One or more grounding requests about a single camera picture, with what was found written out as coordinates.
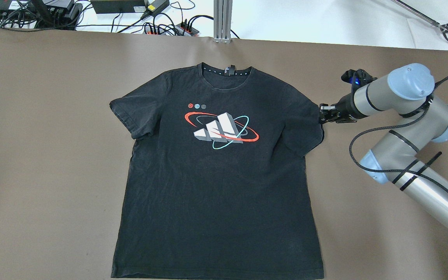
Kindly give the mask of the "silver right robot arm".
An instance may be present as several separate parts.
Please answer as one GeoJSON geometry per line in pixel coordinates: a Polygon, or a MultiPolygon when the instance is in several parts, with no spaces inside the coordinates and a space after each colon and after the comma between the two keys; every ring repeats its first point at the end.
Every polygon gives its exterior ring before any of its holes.
{"type": "Polygon", "coordinates": [[[448,141],[448,104],[434,94],[443,81],[434,81],[430,69],[420,63],[402,66],[381,78],[361,69],[349,70],[342,80],[351,84],[351,92],[332,105],[321,103],[320,123],[355,123],[395,110],[400,122],[381,127],[387,133],[361,160],[353,154],[355,141],[379,128],[357,134],[350,142],[350,157],[375,181],[399,187],[448,228],[448,181],[431,169],[439,154],[427,162],[416,157],[429,142],[448,141]]]}

